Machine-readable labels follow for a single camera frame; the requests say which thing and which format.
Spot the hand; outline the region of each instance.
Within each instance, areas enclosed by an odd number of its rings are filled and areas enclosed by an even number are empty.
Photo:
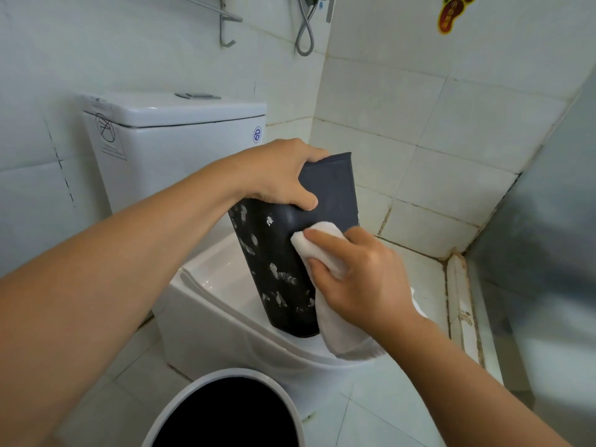
[[[307,161],[319,161],[328,156],[326,150],[296,138],[276,139],[239,152],[230,159],[244,177],[244,197],[312,210],[317,206],[317,197],[302,187],[298,174]]]
[[[347,266],[340,281],[322,262],[309,260],[315,285],[347,322],[377,338],[396,324],[422,319],[413,307],[404,263],[395,251],[361,227],[346,231],[349,241],[315,229],[304,235]]]

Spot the yellow outlined footprint decal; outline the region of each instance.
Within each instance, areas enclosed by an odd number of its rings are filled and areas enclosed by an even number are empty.
[[[474,0],[443,0],[443,10],[437,21],[437,28],[441,34],[449,34],[453,28],[453,22],[464,13],[466,6]]]

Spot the toilet tank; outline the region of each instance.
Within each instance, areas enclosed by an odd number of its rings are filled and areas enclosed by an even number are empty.
[[[77,102],[113,213],[264,137],[264,103],[160,92],[85,94]],[[231,229],[226,215],[213,241]]]

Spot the towel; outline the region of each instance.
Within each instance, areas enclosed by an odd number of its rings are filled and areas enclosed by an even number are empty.
[[[320,222],[310,227],[333,235],[338,238],[346,238],[336,225],[329,222]],[[342,279],[346,273],[346,265],[337,257],[329,255],[321,248],[311,243],[306,239],[302,232],[296,232],[291,237],[291,242],[296,252],[300,255],[302,261],[306,266],[310,280],[312,279],[312,272],[307,259],[315,258],[323,262],[332,275],[338,279]],[[315,308],[317,309],[317,322],[319,330],[325,342],[325,345],[331,353],[336,357],[345,360],[367,360],[373,359],[385,354],[385,350],[372,337],[360,328],[348,323],[341,318],[337,312],[329,307],[323,294],[315,285]],[[420,309],[416,301],[412,302],[418,313],[422,316],[426,315]]]

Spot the trash can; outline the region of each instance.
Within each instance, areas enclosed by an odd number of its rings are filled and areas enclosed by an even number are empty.
[[[228,211],[269,322],[296,337],[316,336],[319,327],[315,288],[290,237],[319,221],[342,232],[358,225],[351,155],[304,164],[298,180],[317,196],[314,210],[242,199]]]
[[[227,368],[190,383],[157,416],[142,447],[305,447],[298,411],[267,375]]]

